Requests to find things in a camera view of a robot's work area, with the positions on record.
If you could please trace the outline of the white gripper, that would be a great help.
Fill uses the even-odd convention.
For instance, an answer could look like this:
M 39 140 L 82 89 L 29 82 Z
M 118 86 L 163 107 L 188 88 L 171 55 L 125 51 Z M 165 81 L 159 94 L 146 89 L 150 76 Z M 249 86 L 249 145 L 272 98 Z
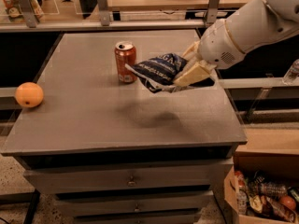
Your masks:
M 203 81 L 210 78 L 216 66 L 218 69 L 228 69 L 245 58 L 245 53 L 232 39 L 225 19 L 217 20 L 209 26 L 201 36 L 200 42 L 193 42 L 183 52 L 182 57 L 190 61 L 193 58 L 199 59 L 199 54 L 204 60 L 194 64 L 187 63 L 175 76 L 174 85 L 186 87 Z

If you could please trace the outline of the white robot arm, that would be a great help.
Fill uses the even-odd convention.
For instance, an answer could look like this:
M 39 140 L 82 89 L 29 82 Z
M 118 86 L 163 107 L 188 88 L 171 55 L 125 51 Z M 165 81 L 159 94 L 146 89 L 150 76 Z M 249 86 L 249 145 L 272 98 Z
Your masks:
M 187 87 L 210 77 L 213 69 L 228 69 L 251 51 L 298 35 L 299 0 L 252 0 L 202 35 L 198 48 L 174 84 Z

